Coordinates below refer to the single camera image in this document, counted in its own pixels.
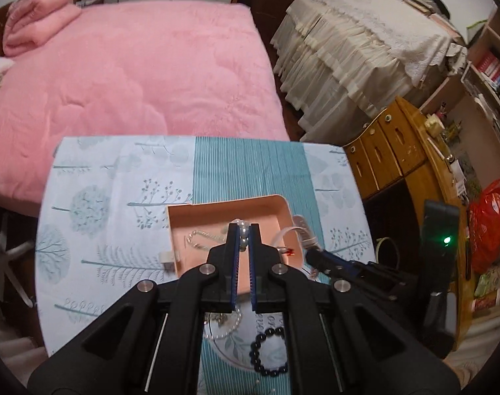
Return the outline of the beige strap smart watch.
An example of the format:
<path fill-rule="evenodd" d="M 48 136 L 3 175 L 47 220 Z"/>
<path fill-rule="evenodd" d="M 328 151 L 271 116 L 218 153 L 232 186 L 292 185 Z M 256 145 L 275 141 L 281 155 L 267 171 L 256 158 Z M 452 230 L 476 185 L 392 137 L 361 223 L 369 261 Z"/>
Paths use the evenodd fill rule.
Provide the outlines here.
<path fill-rule="evenodd" d="M 302 215 L 292 216 L 293 224 L 280 229 L 271 240 L 271 246 L 276 248 L 278 252 L 285 256 L 294 256 L 296 251 L 304 251 L 312 248 L 321 250 L 316 234 L 311 229 L 306 218 Z M 288 235 L 294 235 L 299 247 L 287 246 L 285 238 Z"/>

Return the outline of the round green rimmed stool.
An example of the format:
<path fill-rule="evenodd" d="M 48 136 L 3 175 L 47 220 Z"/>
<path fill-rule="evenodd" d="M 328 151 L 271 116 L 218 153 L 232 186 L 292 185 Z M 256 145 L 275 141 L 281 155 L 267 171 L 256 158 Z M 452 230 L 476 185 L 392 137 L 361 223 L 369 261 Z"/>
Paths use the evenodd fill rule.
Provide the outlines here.
<path fill-rule="evenodd" d="M 375 258 L 378 264 L 389 268 L 398 268 L 400 265 L 398 247 L 390 237 L 383 237 L 377 240 Z"/>

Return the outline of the red plastic bag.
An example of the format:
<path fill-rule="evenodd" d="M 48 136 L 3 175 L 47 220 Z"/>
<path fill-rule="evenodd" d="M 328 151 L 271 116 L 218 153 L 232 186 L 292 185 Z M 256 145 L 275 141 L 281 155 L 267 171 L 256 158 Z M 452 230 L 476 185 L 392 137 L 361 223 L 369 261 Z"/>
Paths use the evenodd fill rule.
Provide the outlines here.
<path fill-rule="evenodd" d="M 500 178 L 469 205 L 471 267 L 484 274 L 500 254 Z"/>

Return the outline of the wooden drawer desk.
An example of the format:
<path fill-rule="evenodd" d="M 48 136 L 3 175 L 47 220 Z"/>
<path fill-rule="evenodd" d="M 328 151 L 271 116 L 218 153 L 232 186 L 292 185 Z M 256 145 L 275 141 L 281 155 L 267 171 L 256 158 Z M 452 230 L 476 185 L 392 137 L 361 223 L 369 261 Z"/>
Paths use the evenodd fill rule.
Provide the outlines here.
<path fill-rule="evenodd" d="M 396 97 L 344 146 L 375 242 L 392 242 L 399 268 L 424 275 L 449 294 L 456 351 L 471 322 L 474 286 L 467 214 L 455 189 L 447 146 L 425 127 L 426 117 Z"/>

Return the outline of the teal leaf print tablecloth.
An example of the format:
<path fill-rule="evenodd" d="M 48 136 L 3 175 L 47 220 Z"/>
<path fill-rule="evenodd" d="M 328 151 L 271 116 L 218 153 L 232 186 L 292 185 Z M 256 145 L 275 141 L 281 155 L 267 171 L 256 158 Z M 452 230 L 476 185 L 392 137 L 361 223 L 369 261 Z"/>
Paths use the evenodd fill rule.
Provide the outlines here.
<path fill-rule="evenodd" d="M 230 223 L 272 237 L 302 215 L 320 245 L 373 261 L 344 150 L 219 137 L 64 138 L 53 155 L 36 241 L 44 347 L 59 351 L 144 279 L 202 264 Z"/>

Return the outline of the cream lace cloth cover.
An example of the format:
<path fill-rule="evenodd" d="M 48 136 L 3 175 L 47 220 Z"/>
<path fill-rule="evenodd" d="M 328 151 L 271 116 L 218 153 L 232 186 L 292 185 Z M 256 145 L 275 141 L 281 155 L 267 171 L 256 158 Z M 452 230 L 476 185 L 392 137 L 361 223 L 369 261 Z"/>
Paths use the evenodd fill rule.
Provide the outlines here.
<path fill-rule="evenodd" d="M 421 106 L 465 68 L 447 18 L 404 0 L 294 0 L 270 39 L 280 90 L 310 143 L 344 145 L 394 98 Z"/>

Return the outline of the white bookshelf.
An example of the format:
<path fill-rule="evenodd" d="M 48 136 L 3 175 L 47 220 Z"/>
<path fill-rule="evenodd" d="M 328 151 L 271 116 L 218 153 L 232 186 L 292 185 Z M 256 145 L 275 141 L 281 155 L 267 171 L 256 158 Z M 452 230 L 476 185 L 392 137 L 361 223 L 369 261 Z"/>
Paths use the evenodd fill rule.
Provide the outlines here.
<path fill-rule="evenodd" d="M 500 8 L 494 9 L 474 36 L 461 82 L 500 144 Z"/>

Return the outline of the pink bed blanket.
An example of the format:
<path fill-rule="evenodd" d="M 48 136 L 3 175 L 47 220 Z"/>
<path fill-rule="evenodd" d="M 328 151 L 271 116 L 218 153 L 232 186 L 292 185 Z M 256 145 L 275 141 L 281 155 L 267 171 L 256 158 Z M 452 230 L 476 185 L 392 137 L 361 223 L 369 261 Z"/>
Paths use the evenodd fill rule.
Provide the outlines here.
<path fill-rule="evenodd" d="M 246 6 L 96 5 L 17 56 L 0 85 L 0 207 L 38 215 L 64 137 L 124 135 L 288 138 Z"/>

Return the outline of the folded pink quilt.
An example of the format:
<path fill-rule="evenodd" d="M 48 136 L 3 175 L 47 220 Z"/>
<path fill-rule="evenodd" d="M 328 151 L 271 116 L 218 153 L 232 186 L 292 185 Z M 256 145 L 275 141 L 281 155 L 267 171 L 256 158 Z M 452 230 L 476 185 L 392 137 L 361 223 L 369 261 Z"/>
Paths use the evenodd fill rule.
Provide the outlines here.
<path fill-rule="evenodd" d="M 74 0 L 16 0 L 4 27 L 4 54 L 14 57 L 44 45 L 81 15 Z"/>

